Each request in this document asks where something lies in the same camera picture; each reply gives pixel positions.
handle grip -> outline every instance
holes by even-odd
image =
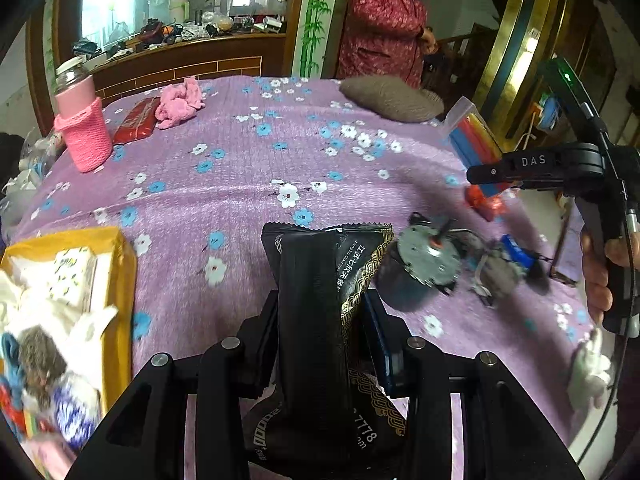
[[[631,269],[620,267],[607,259],[604,254],[604,244],[606,240],[620,238],[624,235],[622,222],[625,215],[620,211],[620,205],[614,200],[607,200],[599,204],[587,202],[582,198],[576,198],[575,204],[580,210],[584,225],[591,236],[593,250],[595,254],[606,262],[609,272],[609,290],[613,296],[613,306],[605,313],[602,326],[609,332],[624,335],[626,330],[626,320],[629,315],[629,302],[634,302],[634,312],[629,327],[628,336],[638,337],[640,335],[640,316],[636,298],[638,294],[634,292],[633,297],[629,297],[631,287]],[[636,277],[636,290],[638,290],[639,277]]]

das logo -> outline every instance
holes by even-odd
[[[522,157],[522,165],[523,166],[539,166],[541,164],[546,164],[546,156],[545,155],[523,156]]]

gray fuzzy object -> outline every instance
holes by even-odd
[[[36,398],[41,409],[48,408],[49,389],[66,371],[66,361],[53,339],[39,326],[25,330],[18,361],[25,371],[24,389]]]
[[[439,95],[411,88],[396,76],[351,77],[340,83],[340,92],[358,106],[400,123],[423,123],[444,111]]]

gray pillow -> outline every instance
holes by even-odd
[[[358,106],[400,123],[423,123],[444,111],[437,94],[411,88],[396,76],[351,77],[340,84],[340,92]]]

elderly woman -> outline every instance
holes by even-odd
[[[337,77],[397,75],[419,88],[422,56],[438,47],[420,0],[351,0]]]

